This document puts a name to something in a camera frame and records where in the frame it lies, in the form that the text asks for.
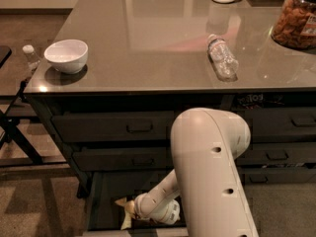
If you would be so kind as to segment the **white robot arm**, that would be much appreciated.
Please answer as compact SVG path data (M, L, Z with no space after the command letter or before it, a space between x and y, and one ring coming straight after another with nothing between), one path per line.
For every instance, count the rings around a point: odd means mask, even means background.
M250 144L238 115L196 108L171 129L174 170L135 199L138 217L172 224L185 216L189 237L259 237L234 159Z

